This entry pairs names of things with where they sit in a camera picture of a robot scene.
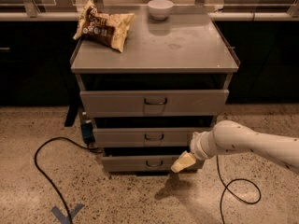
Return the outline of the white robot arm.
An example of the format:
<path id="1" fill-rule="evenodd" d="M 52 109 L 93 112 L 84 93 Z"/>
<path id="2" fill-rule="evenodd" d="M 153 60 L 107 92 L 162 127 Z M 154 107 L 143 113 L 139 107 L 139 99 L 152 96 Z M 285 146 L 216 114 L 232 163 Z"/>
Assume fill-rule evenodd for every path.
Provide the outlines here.
<path id="1" fill-rule="evenodd" d="M 299 173 L 299 139 L 258 133 L 237 122 L 223 120 L 209 132 L 194 132 L 190 151 L 184 151 L 171 166 L 174 173 L 217 155 L 253 152 L 275 164 Z"/>

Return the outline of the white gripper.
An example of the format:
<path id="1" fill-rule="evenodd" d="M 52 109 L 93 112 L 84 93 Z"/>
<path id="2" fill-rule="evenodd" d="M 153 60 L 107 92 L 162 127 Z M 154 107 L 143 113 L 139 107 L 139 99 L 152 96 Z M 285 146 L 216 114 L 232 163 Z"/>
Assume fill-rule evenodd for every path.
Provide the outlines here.
<path id="1" fill-rule="evenodd" d="M 184 151 L 172 164 L 171 170 L 178 173 L 196 164 L 196 159 L 204 161 L 218 154 L 213 132 L 194 132 L 190 143 L 190 152 Z"/>

